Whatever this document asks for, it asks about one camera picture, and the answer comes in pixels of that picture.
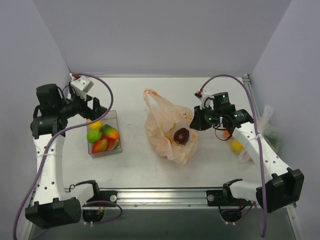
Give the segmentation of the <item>aluminium front rail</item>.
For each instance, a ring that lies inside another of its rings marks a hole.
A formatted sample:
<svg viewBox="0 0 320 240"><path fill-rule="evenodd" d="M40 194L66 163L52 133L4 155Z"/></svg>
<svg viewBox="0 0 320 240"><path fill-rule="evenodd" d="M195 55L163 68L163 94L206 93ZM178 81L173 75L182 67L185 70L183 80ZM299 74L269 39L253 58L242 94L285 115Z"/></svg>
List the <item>aluminium front rail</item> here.
<svg viewBox="0 0 320 240"><path fill-rule="evenodd" d="M96 190L91 184L72 186L70 189L64 188L62 192L49 193L48 187L36 187L32 192L28 206L43 205L52 203L53 200L65 201L70 199L89 200L98 197L102 190L116 190L117 204L124 209L174 209L174 208L204 208L207 205L207 190L221 188L174 188L174 189L106 189Z"/></svg>

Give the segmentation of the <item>orange plastic shopping bag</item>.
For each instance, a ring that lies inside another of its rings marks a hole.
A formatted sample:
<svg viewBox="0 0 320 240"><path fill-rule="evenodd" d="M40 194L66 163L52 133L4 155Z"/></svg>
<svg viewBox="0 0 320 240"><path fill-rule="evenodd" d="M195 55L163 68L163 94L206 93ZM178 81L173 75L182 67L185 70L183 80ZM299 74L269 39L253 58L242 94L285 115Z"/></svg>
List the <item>orange plastic shopping bag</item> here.
<svg viewBox="0 0 320 240"><path fill-rule="evenodd" d="M186 106L173 104L150 88L143 92L143 99L149 107L144 126L154 152L160 157L185 165L187 160L195 154L199 144L198 131L190 128L193 111ZM185 145L174 141L174 134L180 128L189 130L189 140ZM171 140L171 150L158 149L159 141L164 137Z"/></svg>

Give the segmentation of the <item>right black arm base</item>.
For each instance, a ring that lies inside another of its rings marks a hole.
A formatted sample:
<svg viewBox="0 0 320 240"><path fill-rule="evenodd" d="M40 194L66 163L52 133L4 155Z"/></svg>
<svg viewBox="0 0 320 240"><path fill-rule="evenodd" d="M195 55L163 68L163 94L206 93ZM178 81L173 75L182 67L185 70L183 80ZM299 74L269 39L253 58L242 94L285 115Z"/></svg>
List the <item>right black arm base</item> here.
<svg viewBox="0 0 320 240"><path fill-rule="evenodd" d="M223 189L209 189L206 191L206 202L209 207L217 207L226 225L235 226L252 209L251 201L228 197Z"/></svg>

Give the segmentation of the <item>green fake lime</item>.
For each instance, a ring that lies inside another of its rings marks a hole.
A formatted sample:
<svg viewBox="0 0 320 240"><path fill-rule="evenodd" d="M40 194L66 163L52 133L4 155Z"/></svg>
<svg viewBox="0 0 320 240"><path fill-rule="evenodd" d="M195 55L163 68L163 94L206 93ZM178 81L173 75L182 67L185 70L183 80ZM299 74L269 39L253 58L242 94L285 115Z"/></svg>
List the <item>green fake lime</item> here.
<svg viewBox="0 0 320 240"><path fill-rule="evenodd" d="M89 143L94 144L102 139L102 133L98 129L91 129L87 133L86 139Z"/></svg>

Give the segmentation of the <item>red orange fake mango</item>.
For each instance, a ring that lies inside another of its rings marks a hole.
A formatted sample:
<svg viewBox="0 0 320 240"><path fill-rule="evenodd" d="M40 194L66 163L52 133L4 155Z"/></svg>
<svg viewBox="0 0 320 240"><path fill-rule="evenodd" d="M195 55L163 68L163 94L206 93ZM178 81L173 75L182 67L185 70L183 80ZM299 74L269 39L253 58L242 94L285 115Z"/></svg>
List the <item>red orange fake mango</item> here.
<svg viewBox="0 0 320 240"><path fill-rule="evenodd" d="M105 152L108 147L108 141L107 139L101 139L95 142L91 148L91 153L92 154L98 154Z"/></svg>

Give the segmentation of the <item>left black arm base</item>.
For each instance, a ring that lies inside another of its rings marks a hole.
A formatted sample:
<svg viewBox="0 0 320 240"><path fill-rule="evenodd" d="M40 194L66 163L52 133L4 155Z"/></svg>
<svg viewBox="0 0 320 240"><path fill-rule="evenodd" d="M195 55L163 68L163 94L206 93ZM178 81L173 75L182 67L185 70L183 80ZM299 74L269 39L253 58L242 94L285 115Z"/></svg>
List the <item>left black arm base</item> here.
<svg viewBox="0 0 320 240"><path fill-rule="evenodd" d="M123 209L117 204L118 191L101 190L99 196L93 196L88 200L82 197L81 220L84 225L99 225L119 219Z"/></svg>

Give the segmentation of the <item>aluminium right side rail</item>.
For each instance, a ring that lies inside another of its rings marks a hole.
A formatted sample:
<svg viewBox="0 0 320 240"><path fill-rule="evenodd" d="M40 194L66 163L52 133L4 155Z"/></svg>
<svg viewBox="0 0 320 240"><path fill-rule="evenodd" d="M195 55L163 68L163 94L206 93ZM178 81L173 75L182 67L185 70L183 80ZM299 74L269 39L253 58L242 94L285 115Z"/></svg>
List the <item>aluminium right side rail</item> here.
<svg viewBox="0 0 320 240"><path fill-rule="evenodd" d="M245 87L248 89L252 101L253 106L256 107L256 102L252 93L251 83L249 79L249 75L242 78L242 81ZM276 173L277 175L281 175L282 173L277 173L278 169L285 169L282 167L284 163L277 163L278 151L281 145L281 133L280 130L269 124L269 120L271 119L274 113L274 108L269 104L265 105L262 115L260 115L259 110L255 109L255 116L257 122L258 132L263 137L263 141L261 138L262 144L262 153L263 153L263 162L264 162L264 179L267 183L272 178L272 173ZM254 161L260 167L260 157L257 155L255 159L252 158L252 155L249 154L246 148L242 148L239 153L239 159L241 162L248 162L249 160Z"/></svg>

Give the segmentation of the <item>dark red fake fruit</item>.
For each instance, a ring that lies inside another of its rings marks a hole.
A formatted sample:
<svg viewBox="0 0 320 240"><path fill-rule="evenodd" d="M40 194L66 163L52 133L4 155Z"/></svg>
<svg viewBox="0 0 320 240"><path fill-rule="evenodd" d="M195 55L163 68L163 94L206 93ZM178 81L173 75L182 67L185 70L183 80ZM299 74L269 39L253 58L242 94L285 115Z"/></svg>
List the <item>dark red fake fruit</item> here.
<svg viewBox="0 0 320 240"><path fill-rule="evenodd" d="M189 141L190 132L187 128L180 128L178 129L174 135L173 140L180 145L185 145Z"/></svg>

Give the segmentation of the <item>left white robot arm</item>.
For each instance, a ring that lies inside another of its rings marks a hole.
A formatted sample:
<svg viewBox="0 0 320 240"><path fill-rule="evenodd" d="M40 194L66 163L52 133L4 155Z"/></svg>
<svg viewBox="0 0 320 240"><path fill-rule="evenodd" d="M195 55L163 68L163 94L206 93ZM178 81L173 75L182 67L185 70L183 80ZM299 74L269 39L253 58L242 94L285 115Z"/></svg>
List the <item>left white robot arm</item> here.
<svg viewBox="0 0 320 240"><path fill-rule="evenodd" d="M63 183L62 153L68 119L80 115L96 120L108 110L96 97L87 93L93 83L69 83L71 97L60 94L54 83L39 86L36 96L39 104L34 109L30 125L37 156L37 175L33 203L25 209L25 217L41 229L50 229L78 223L82 206L95 206L101 201L95 180L77 183L67 193Z"/></svg>

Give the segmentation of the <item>fake watermelon slice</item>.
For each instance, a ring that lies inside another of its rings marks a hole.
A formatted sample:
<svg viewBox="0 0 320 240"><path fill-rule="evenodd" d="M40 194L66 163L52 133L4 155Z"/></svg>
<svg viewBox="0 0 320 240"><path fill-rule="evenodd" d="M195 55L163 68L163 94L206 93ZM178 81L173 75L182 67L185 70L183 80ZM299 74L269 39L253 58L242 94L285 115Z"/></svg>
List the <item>fake watermelon slice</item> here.
<svg viewBox="0 0 320 240"><path fill-rule="evenodd" d="M120 146L120 141L118 139L109 139L107 145L107 151L112 151Z"/></svg>

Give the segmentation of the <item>aluminium rail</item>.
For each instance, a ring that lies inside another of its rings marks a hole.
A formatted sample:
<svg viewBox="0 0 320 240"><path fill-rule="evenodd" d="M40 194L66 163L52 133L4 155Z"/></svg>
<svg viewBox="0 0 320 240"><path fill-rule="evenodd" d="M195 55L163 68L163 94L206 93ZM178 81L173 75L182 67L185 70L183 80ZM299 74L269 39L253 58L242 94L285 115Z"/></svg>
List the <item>aluminium rail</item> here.
<svg viewBox="0 0 320 240"><path fill-rule="evenodd" d="M252 101L253 106L256 107L256 102L252 93L251 83L249 79L249 75L242 78L242 81L245 87L248 89ZM281 145L281 133L280 130L269 124L269 120L271 119L274 113L274 108L269 104L265 105L262 115L260 115L259 110L255 109L255 116L257 122L258 132L263 137L263 141L261 138L262 144L262 153L263 153L263 162L264 162L264 179L267 183L272 178L272 173L276 173L277 175L281 175L282 173L277 173L278 169L285 169L282 167L284 163L277 163L278 151ZM252 155L249 154L246 148L242 148L239 153L239 159L241 162L248 162L249 160L254 161L260 167L260 157L257 155L255 159L252 158Z"/></svg>
<svg viewBox="0 0 320 240"><path fill-rule="evenodd" d="M96 190L91 184L72 186L70 189L64 188L62 192L49 193L48 187L36 187L32 192L28 206L43 205L52 203L53 200L65 201L70 199L89 200L98 197L102 190L116 190L117 204L124 209L174 209L174 208L204 208L207 205L207 190L221 188L174 188L174 189L106 189Z"/></svg>

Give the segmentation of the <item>yellow fake lemon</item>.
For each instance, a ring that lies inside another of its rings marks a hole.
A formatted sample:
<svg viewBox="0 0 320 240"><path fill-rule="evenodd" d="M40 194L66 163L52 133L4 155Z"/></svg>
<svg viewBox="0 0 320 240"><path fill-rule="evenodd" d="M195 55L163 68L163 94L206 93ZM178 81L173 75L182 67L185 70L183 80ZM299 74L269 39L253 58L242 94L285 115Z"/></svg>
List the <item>yellow fake lemon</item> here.
<svg viewBox="0 0 320 240"><path fill-rule="evenodd" d="M98 130L98 131L100 131L100 130L102 129L102 127L103 127L103 122L102 122L101 120L92 123L92 121L89 119L88 122L89 122L88 127L89 127L91 130Z"/></svg>

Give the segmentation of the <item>orange green fake mango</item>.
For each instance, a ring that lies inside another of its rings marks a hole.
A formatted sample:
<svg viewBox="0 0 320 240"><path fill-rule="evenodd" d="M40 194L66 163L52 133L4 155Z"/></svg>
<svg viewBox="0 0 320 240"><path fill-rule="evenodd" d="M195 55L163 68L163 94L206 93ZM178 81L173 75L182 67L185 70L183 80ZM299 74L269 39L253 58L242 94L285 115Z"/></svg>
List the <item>orange green fake mango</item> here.
<svg viewBox="0 0 320 240"><path fill-rule="evenodd" d="M116 139L116 140L120 140L120 133L119 131L112 127L111 125L109 124L105 124L103 125L102 129L101 129L101 132L109 137L109 138L112 138L112 139Z"/></svg>

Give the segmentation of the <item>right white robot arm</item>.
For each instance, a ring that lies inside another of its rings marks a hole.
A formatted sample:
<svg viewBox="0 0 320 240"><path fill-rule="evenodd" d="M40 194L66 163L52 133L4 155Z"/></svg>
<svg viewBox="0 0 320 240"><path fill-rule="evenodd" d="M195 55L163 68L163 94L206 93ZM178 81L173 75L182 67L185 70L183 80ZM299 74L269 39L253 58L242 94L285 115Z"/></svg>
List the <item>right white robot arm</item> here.
<svg viewBox="0 0 320 240"><path fill-rule="evenodd" d="M237 110L230 103L227 92L210 94L202 90L194 95L201 103L194 108L190 128L205 131L223 127L239 141L260 168L261 183L247 182L241 178L226 182L223 184L222 200L228 205L239 199L257 202L268 213L297 202L305 179L303 173L283 162L260 135L252 116L245 109Z"/></svg>

